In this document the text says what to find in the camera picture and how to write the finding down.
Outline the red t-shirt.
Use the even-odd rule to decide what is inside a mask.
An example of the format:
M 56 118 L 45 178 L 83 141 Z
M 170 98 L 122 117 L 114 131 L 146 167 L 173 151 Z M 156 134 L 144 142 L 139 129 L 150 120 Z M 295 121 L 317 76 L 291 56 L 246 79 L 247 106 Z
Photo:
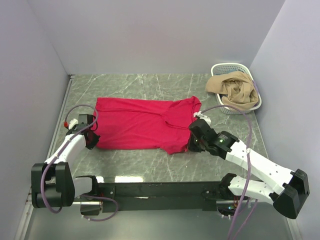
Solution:
M 169 155 L 186 152 L 189 125 L 201 106 L 195 96 L 176 101 L 99 97 L 96 146 L 105 150 L 162 149 Z

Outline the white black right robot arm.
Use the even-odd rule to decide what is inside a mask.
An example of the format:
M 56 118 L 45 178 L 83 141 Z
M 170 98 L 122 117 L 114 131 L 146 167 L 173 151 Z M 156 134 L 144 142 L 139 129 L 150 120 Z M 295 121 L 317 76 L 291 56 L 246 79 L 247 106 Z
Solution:
M 218 193 L 230 200 L 233 196 L 257 199 L 271 204 L 281 215 L 296 219 L 309 194 L 308 175 L 301 169 L 293 171 L 265 158 L 229 132 L 215 132 L 205 120 L 189 125 L 189 150 L 207 151 L 213 156 L 250 170 L 257 180 L 246 180 L 233 173 L 219 183 Z

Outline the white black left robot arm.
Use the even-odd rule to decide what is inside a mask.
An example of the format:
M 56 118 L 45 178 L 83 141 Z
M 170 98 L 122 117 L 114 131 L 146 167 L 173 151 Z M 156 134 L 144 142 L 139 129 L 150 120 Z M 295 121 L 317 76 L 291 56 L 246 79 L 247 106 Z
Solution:
M 74 199 L 83 195 L 88 201 L 96 200 L 100 188 L 93 184 L 93 177 L 81 180 L 75 187 L 69 164 L 85 148 L 91 150 L 99 142 L 97 117 L 80 114 L 78 119 L 64 122 L 68 129 L 64 141 L 56 152 L 44 163 L 31 168 L 31 202 L 34 208 L 47 208 L 58 213 L 63 207 L 72 205 Z

